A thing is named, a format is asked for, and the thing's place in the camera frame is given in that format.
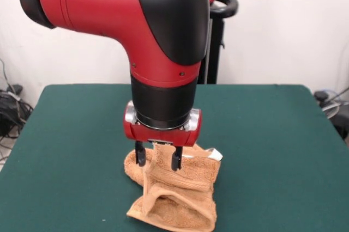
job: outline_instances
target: folded towel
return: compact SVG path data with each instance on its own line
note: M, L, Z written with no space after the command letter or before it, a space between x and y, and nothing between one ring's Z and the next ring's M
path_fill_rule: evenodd
M173 146L154 143L154 150L146 149L143 168L135 163L134 151L127 155L126 174L143 186L143 196L127 215L169 231L211 232L217 218L213 184L221 156L216 157L216 150L203 150L196 144L184 147L182 168L174 172L174 151Z

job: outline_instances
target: table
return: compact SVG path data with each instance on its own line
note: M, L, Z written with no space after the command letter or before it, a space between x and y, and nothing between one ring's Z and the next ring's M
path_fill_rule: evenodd
M129 85L45 88L0 173L4 232L160 231L126 216ZM349 231L349 151L302 86L198 86L199 144L224 156L216 231Z

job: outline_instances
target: towel tag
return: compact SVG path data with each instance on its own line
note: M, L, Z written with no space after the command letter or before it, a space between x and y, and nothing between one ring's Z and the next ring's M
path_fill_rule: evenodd
M221 161L223 158L223 155L221 152L219 152L217 149L215 148L211 148L211 149L207 149L206 151L210 151L211 154L208 156L208 158L211 158L212 160L216 160L216 161Z
M211 149L207 149L205 151L211 152L211 154L207 157L210 158L211 160L216 160L218 162L220 162L223 158L223 155L221 152L219 152L217 149L215 148L211 148ZM182 157L186 157L186 158L194 158L194 156L191 155L185 155L183 154Z

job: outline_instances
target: white wall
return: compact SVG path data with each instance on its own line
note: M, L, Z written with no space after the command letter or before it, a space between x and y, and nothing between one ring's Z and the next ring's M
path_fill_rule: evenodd
M238 15L226 21L219 83L301 83L312 90L349 84L349 0L239 2ZM48 84L129 82L120 44L41 27L19 0L0 0L0 57L33 104Z

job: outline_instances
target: black cable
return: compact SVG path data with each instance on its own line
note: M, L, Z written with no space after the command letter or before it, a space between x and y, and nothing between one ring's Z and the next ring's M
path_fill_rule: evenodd
M2 158L0 158L0 161L7 160L7 159L8 159L8 156L7 157L2 157Z
M7 79L5 63L2 59L0 59L0 62L3 66L3 75L6 83L13 90L13 92L0 90L0 137L16 139L34 109L30 104L24 102L16 95L14 87ZM17 135L10 136L14 127L17 127Z
M3 144L1 144L1 143L0 143L0 146L2 146L2 147L5 148L5 149L12 150L12 148L10 148L9 146L5 146L5 145L3 145Z

